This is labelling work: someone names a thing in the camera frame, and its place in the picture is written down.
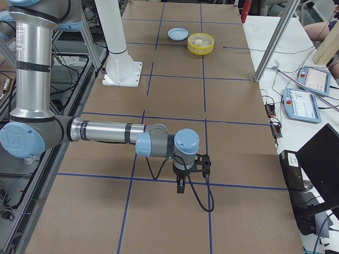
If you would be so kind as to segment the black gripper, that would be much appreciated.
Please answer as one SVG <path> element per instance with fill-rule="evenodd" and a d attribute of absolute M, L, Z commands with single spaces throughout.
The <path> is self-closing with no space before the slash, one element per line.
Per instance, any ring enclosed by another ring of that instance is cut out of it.
<path fill-rule="evenodd" d="M 177 193 L 178 194 L 184 194 L 186 177 L 192 172 L 192 169 L 181 170 L 181 169 L 178 169 L 174 166 L 173 172 L 176 175 Z"/>

